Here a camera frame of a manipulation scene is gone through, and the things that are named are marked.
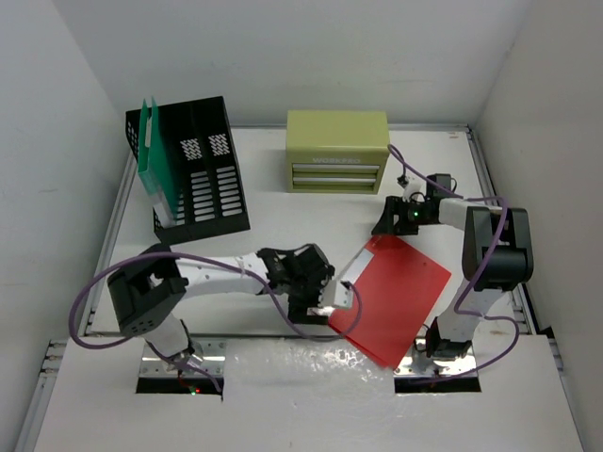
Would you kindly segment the red folder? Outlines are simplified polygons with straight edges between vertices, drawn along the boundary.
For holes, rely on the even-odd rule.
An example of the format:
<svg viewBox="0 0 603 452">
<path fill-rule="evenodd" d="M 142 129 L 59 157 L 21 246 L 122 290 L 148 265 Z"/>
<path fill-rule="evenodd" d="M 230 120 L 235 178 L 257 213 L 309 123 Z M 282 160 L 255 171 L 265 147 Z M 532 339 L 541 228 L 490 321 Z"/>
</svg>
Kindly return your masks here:
<svg viewBox="0 0 603 452">
<path fill-rule="evenodd" d="M 413 344 L 451 273 L 393 235 L 372 237 L 341 279 L 350 282 L 361 303 L 336 309 L 328 325 L 341 333 L 361 312 L 346 339 L 380 367 L 394 369 Z"/>
</svg>

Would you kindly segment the green metal drawer toolbox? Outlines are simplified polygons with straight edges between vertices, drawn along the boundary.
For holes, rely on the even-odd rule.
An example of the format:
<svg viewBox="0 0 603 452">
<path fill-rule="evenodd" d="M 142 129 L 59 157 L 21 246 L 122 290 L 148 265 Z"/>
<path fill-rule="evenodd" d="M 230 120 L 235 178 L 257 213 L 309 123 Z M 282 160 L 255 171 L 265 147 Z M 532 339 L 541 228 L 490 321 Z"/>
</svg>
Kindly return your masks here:
<svg viewBox="0 0 603 452">
<path fill-rule="evenodd" d="M 389 144 L 383 111 L 290 110 L 285 134 L 288 191 L 375 195 Z"/>
</svg>

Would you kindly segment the black three-slot file organizer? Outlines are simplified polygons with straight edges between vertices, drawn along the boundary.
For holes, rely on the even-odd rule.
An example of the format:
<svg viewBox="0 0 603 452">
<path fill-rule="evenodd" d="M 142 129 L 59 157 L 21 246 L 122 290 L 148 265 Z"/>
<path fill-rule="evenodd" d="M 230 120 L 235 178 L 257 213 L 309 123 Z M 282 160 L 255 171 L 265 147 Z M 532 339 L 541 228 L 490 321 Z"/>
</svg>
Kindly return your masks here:
<svg viewBox="0 0 603 452">
<path fill-rule="evenodd" d="M 248 231 L 251 224 L 224 98 L 158 105 L 163 139 L 174 160 L 180 200 L 176 225 L 163 228 L 148 198 L 153 231 L 164 244 Z M 137 162 L 139 109 L 125 113 L 125 133 Z"/>
</svg>

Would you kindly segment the green notebook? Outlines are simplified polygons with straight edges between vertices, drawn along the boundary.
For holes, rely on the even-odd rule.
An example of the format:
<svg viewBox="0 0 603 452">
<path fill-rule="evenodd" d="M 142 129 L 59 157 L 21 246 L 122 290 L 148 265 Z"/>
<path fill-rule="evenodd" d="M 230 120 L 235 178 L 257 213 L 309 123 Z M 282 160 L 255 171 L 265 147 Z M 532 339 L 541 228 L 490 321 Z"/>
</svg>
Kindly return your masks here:
<svg viewBox="0 0 603 452">
<path fill-rule="evenodd" d="M 139 116 L 138 177 L 163 228 L 176 225 L 180 183 L 161 131 L 155 98 L 143 100 Z"/>
</svg>

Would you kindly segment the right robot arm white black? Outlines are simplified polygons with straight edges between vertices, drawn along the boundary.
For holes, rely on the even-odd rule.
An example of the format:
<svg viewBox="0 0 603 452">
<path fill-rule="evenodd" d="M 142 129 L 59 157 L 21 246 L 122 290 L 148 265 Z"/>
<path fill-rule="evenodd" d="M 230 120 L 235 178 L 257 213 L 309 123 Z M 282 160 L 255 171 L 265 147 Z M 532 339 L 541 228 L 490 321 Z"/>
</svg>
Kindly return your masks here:
<svg viewBox="0 0 603 452">
<path fill-rule="evenodd" d="M 534 260 L 530 220 L 524 208 L 505 201 L 465 199 L 452 191 L 449 174 L 416 178 L 401 175 L 400 196 L 388 196 L 373 235 L 417 235 L 421 226 L 445 225 L 461 231 L 461 282 L 453 301 L 427 328 L 425 354 L 452 360 L 472 346 L 476 328 L 489 320 L 491 307 L 503 294 L 529 281 Z"/>
</svg>

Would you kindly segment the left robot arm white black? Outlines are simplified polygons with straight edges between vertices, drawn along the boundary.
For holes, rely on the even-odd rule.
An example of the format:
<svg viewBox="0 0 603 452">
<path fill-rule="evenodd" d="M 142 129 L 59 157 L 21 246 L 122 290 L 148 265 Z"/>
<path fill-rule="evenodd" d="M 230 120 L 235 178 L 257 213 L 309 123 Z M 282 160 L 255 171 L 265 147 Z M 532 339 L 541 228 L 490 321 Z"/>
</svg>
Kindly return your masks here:
<svg viewBox="0 0 603 452">
<path fill-rule="evenodd" d="M 179 302 L 231 293 L 285 295 L 285 319 L 295 325 L 305 321 L 300 315 L 307 309 L 319 306 L 333 277 L 334 266 L 315 244 L 201 261 L 157 244 L 126 260 L 107 287 L 120 333 L 140 337 L 160 356 L 182 363 L 200 360 L 201 349 L 173 314 Z"/>
</svg>

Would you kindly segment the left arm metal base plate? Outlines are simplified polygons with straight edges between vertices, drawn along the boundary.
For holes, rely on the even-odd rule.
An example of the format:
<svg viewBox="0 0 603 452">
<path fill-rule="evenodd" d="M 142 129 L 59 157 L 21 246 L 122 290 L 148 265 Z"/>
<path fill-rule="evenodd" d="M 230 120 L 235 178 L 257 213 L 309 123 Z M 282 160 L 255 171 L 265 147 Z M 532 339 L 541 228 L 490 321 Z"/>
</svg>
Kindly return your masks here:
<svg viewBox="0 0 603 452">
<path fill-rule="evenodd" d="M 187 378 L 204 378 L 203 374 L 189 370 L 194 367 L 201 369 L 208 375 L 218 379 L 223 376 L 226 361 L 226 342 L 216 338 L 194 338 L 194 351 L 184 358 L 177 358 L 178 363 L 185 363 L 187 368 L 183 371 Z M 175 378 L 178 369 L 165 363 L 157 357 L 148 345 L 143 347 L 139 366 L 141 378 Z"/>
</svg>

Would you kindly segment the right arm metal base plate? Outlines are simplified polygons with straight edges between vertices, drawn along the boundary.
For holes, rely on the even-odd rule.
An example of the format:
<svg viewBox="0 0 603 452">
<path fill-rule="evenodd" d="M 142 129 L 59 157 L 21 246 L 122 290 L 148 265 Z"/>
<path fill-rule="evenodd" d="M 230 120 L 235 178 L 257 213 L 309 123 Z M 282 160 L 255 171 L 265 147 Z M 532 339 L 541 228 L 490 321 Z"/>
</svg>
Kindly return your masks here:
<svg viewBox="0 0 603 452">
<path fill-rule="evenodd" d="M 474 349 L 470 347 L 467 353 L 457 358 L 428 358 L 425 351 L 425 339 L 418 337 L 401 359 L 394 370 L 397 378 L 403 379 L 432 379 L 476 377 L 477 362 Z"/>
</svg>

